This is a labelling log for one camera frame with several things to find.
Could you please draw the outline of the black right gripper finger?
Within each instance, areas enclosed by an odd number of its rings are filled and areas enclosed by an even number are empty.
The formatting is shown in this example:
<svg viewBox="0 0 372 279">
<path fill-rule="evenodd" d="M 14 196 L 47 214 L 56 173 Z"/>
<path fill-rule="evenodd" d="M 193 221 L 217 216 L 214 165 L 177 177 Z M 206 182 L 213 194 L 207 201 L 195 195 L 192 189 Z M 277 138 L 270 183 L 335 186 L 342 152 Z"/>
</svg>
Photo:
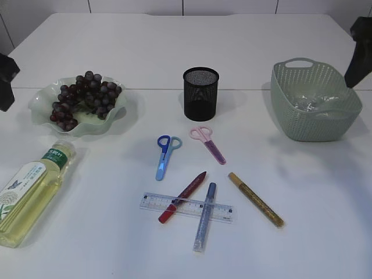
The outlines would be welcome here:
<svg viewBox="0 0 372 279">
<path fill-rule="evenodd" d="M 344 79 L 346 86 L 353 88 L 371 73 L 371 18 L 358 17 L 350 34 L 356 44 Z"/>
</svg>

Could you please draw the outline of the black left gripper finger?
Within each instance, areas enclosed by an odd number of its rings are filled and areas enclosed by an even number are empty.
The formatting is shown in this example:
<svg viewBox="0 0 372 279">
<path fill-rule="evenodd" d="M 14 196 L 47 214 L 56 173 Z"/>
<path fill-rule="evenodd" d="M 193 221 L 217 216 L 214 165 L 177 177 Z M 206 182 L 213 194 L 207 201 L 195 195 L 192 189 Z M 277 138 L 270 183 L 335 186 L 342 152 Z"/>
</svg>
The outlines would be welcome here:
<svg viewBox="0 0 372 279">
<path fill-rule="evenodd" d="M 19 72 L 20 69 L 14 59 L 1 54 L 0 107 L 3 112 L 6 112 L 15 101 L 11 82 Z"/>
</svg>

